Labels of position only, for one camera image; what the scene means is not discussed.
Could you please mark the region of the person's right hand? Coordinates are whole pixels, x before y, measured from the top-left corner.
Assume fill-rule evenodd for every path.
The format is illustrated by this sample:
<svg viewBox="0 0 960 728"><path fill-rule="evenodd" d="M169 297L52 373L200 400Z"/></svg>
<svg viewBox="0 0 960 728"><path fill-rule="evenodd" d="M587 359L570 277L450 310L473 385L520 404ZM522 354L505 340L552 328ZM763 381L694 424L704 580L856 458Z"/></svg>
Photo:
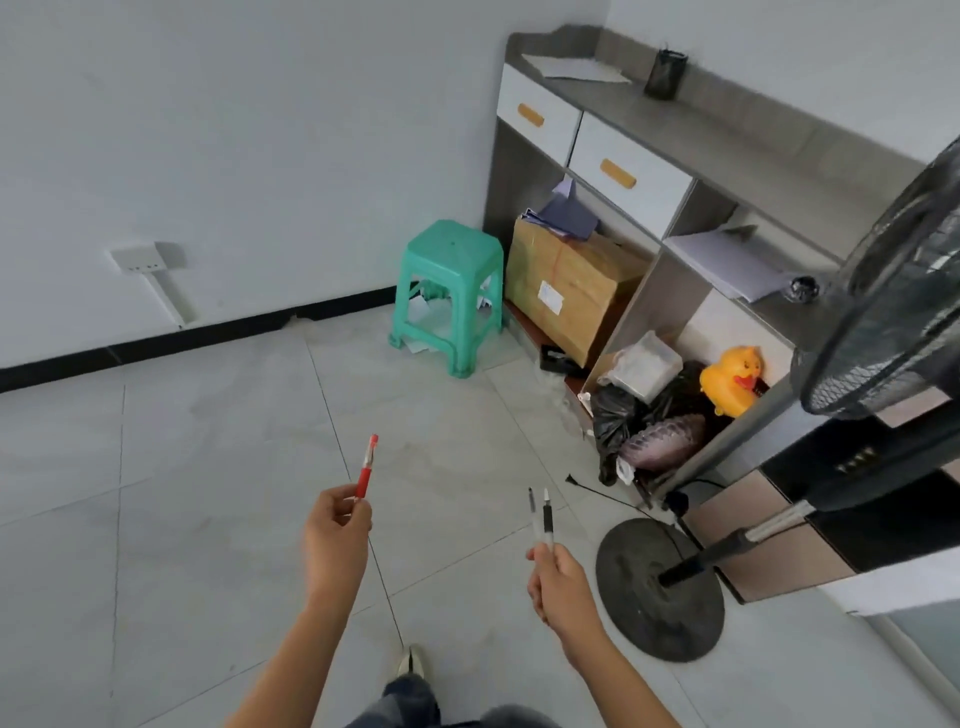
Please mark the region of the person's right hand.
<svg viewBox="0 0 960 728"><path fill-rule="evenodd" d="M607 634L582 565L562 544L538 541L526 554L533 570L527 592L534 612L557 636L571 666L579 673Z"/></svg>

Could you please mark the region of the black plastic bag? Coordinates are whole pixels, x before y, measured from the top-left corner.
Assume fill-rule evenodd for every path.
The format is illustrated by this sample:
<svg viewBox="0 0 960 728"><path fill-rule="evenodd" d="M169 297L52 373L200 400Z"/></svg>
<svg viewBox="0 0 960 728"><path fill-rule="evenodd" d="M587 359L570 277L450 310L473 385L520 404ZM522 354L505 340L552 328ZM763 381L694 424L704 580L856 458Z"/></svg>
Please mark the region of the black plastic bag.
<svg viewBox="0 0 960 728"><path fill-rule="evenodd" d="M625 483L645 483L675 471L660 474L618 468L620 447L634 435L657 422L672 417L702 414L705 418L705 442L710 443L732 423L729 417L717 416L714 405L700 391L700 375L706 366L697 361L686 361L681 372L650 404L614 385L599 386L591 395L592 429L599 455L599 482L607 487L619 480Z"/></svg>

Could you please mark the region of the red pen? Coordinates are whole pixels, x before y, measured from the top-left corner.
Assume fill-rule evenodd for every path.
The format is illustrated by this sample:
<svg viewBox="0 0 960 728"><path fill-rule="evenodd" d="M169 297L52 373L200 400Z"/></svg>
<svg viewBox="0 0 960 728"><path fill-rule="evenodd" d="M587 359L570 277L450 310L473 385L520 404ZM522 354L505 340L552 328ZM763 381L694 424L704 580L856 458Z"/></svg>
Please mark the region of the red pen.
<svg viewBox="0 0 960 728"><path fill-rule="evenodd" d="M371 476L373 474L375 453L378 446L378 440L379 440L379 437L377 434L371 434L368 439L361 471L359 473L359 477L356 482L356 491L354 493L354 497L357 500L366 499Z"/></svg>

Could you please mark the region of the person's right forearm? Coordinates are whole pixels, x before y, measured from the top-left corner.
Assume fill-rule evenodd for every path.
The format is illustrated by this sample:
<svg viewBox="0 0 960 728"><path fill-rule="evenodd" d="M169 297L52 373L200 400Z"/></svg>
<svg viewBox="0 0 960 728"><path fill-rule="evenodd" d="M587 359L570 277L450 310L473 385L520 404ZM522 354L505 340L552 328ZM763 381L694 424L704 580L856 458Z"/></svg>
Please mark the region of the person's right forearm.
<svg viewBox="0 0 960 728"><path fill-rule="evenodd" d="M606 728L682 728L605 632L560 639Z"/></svg>

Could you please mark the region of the green plastic stool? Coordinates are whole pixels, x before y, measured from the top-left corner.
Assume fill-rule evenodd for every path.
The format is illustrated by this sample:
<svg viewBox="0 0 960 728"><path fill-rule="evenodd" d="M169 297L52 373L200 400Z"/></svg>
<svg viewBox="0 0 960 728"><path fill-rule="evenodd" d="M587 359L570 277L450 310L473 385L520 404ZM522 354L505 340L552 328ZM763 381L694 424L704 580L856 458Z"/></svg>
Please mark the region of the green plastic stool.
<svg viewBox="0 0 960 728"><path fill-rule="evenodd" d="M430 224L407 244L401 258L390 346L402 348L405 338L429 345L446 355L451 377L470 378L485 337L503 330L504 286L505 252L498 238L453 220ZM451 302L446 338L410 317L413 298L438 289Z"/></svg>

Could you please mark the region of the white paper sheet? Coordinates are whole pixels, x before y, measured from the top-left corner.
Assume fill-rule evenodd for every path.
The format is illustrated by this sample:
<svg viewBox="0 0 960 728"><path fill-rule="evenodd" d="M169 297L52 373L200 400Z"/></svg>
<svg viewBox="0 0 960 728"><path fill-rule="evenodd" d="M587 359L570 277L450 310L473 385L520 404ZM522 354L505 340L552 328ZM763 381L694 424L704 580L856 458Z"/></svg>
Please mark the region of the white paper sheet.
<svg viewBox="0 0 960 728"><path fill-rule="evenodd" d="M604 84L630 84L618 68L593 57L558 57L522 54L522 59L546 79L564 79Z"/></svg>

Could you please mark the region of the cardboard box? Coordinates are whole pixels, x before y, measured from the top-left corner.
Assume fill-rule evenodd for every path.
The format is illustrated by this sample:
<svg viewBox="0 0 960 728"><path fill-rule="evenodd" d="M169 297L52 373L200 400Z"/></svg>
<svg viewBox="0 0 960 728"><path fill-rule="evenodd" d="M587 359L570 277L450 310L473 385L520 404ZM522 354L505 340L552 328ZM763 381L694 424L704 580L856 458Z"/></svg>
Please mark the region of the cardboard box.
<svg viewBox="0 0 960 728"><path fill-rule="evenodd" d="M567 239L517 219L505 298L579 367L591 369L651 264L642 252L597 232Z"/></svg>

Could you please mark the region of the scattered paper scraps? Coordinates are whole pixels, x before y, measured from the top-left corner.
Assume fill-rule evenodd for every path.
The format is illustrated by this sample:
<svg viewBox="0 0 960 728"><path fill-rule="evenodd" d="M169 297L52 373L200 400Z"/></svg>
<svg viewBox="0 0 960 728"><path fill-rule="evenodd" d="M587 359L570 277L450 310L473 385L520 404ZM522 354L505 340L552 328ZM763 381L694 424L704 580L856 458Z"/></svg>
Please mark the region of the scattered paper scraps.
<svg viewBox="0 0 960 728"><path fill-rule="evenodd" d="M407 310L409 323L425 330L438 338L454 342L455 333L453 331L453 298L447 293L430 293L425 296L426 286L419 290L410 298ZM484 296L479 295L476 299L475 309L478 311L475 323L481 324L482 314L491 313L493 303ZM401 337L403 348L411 354L418 355L423 352L436 353L440 349L419 338L412 338L406 334Z"/></svg>

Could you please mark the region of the person's left hand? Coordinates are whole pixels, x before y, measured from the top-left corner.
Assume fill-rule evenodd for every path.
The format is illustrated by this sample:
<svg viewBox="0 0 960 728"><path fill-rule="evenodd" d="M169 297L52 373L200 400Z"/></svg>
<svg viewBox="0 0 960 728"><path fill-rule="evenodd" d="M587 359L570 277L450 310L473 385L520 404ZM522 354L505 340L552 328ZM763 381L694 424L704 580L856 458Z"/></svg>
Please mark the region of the person's left hand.
<svg viewBox="0 0 960 728"><path fill-rule="evenodd" d="M368 564L372 516L366 499L327 501L326 490L318 494L302 535L308 601L351 613Z"/></svg>

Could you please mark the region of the black mesh pen holder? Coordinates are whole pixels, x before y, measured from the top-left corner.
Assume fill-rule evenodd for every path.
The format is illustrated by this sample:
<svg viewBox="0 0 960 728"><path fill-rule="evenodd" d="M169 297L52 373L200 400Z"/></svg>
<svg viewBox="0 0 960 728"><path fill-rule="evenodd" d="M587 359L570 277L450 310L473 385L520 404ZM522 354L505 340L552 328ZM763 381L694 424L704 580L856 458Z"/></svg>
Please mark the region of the black mesh pen holder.
<svg viewBox="0 0 960 728"><path fill-rule="evenodd" d="M656 51L651 69L643 88L648 98L671 102L680 90L690 57L667 47Z"/></svg>

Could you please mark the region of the clear plastic container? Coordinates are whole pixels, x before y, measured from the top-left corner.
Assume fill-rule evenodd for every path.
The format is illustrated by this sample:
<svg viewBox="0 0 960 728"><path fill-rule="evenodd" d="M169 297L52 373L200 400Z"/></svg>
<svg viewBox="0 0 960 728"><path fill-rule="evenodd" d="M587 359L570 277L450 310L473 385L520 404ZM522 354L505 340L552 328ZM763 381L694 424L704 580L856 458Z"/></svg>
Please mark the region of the clear plastic container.
<svg viewBox="0 0 960 728"><path fill-rule="evenodd" d="M616 352L609 368L597 378L650 405L683 369L683 358L653 330Z"/></svg>

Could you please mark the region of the black standing fan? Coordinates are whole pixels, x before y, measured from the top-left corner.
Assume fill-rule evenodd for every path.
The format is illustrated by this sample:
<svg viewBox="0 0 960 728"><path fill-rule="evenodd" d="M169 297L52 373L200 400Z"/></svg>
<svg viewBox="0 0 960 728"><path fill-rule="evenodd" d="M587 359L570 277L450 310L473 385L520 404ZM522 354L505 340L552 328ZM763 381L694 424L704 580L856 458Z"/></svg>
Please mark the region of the black standing fan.
<svg viewBox="0 0 960 728"><path fill-rule="evenodd" d="M856 419L960 380L960 135L897 196L835 274L790 384L802 409ZM960 401L949 397L833 463L756 523L694 544L650 517L609 531L595 562L598 594L620 633L670 663L710 653L726 609L716 568L809 525L902 490L960 457Z"/></svg>

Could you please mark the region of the grey desk with drawers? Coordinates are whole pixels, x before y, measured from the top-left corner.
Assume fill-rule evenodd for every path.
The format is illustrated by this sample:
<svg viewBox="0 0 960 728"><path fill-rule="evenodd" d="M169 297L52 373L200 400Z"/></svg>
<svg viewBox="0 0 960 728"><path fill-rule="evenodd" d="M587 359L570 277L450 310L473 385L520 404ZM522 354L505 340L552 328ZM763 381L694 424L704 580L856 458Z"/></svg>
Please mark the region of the grey desk with drawers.
<svg viewBox="0 0 960 728"><path fill-rule="evenodd" d="M631 83L546 79L522 54L594 58L619 69ZM856 244L894 202L896 187L921 165L882 145L774 102L761 94L691 67L677 97L657 101L643 93L656 51L600 26L563 25L549 32L513 32L509 65L584 114L657 154L693 178L666 237L699 234L734 219L756 221L792 260L845 263ZM769 296L754 304L719 303L707 281L619 208L497 117L482 229L510 249L515 220L546 201L566 174L610 223L622 222L630 245L653 257L600 357L647 331L675 335L690 352L722 341L721 330L698 323L746 325L750 319L797 349L811 334L820 301L806 305ZM873 504L839 512L816 525L816 537L790 561L788 578L775 582L758 569L743 576L738 562L724 576L739 597L766 599L794 586L826 585L847 612L882 614L928 603L960 600L960 457Z"/></svg>

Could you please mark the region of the person's left forearm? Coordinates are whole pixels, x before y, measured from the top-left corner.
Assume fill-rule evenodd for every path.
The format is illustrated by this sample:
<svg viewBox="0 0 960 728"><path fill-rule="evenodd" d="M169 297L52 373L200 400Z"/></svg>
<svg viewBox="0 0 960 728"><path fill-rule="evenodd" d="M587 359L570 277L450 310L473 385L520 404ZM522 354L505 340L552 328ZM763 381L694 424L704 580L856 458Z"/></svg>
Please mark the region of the person's left forearm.
<svg viewBox="0 0 960 728"><path fill-rule="evenodd" d="M311 728L352 608L334 588L312 592L223 728Z"/></svg>

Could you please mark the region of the yellow rubber duck toy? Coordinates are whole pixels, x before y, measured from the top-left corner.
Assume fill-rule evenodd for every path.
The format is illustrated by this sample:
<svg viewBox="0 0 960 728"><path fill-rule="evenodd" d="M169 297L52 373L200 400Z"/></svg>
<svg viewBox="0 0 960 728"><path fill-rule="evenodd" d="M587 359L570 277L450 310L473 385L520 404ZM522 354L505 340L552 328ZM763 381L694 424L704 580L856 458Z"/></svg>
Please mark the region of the yellow rubber duck toy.
<svg viewBox="0 0 960 728"><path fill-rule="evenodd" d="M733 346L702 370L700 391L713 404L717 416L736 419L759 400L763 370L759 346Z"/></svg>

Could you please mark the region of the pink patterned bag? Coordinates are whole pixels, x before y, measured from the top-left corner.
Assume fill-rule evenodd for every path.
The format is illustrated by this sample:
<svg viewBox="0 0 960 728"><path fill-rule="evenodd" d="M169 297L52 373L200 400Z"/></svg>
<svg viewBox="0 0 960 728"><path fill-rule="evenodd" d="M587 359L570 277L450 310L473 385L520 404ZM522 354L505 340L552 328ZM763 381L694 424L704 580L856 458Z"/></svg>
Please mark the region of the pink patterned bag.
<svg viewBox="0 0 960 728"><path fill-rule="evenodd" d="M623 443L617 454L619 470L654 475L685 464L706 442L706 418L689 414L649 425Z"/></svg>

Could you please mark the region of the stack of white papers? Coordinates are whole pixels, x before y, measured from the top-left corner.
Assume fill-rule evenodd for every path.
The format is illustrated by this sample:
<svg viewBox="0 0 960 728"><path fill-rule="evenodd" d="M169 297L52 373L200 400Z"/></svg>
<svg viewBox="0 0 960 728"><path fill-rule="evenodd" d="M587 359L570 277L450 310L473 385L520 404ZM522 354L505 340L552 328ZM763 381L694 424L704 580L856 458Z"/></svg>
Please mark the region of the stack of white papers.
<svg viewBox="0 0 960 728"><path fill-rule="evenodd" d="M783 293L803 275L725 229L673 235L662 244L725 297L748 304Z"/></svg>

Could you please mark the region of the white wall socket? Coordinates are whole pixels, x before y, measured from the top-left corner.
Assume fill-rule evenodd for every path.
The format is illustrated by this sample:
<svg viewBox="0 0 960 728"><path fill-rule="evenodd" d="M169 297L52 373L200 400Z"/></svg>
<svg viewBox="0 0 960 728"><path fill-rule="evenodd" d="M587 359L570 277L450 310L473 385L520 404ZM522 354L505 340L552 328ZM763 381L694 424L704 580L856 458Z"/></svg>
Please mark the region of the white wall socket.
<svg viewBox="0 0 960 728"><path fill-rule="evenodd" d="M146 276L168 270L162 252L155 242L110 249L108 254L124 274Z"/></svg>

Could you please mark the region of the black flat box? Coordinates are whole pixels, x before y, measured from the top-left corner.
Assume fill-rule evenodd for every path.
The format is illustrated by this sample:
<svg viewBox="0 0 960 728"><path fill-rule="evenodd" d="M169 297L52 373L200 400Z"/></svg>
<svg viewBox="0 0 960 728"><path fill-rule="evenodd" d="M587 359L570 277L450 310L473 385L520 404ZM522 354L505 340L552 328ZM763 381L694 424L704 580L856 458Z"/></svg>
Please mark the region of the black flat box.
<svg viewBox="0 0 960 728"><path fill-rule="evenodd" d="M585 380L590 371L571 358L559 346L543 344L538 351L538 368L548 374Z"/></svg>

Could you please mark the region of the purple folded papers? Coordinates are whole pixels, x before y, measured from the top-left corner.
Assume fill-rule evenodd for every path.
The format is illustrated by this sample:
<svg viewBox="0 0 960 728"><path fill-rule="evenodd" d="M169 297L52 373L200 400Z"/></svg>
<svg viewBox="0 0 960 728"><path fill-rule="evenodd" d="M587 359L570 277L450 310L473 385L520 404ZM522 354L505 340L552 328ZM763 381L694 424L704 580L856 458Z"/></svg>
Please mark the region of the purple folded papers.
<svg viewBox="0 0 960 728"><path fill-rule="evenodd" d="M577 198L577 183L566 176L551 191L540 210L527 208L520 220L541 227L555 237L588 240L599 228L599 217Z"/></svg>

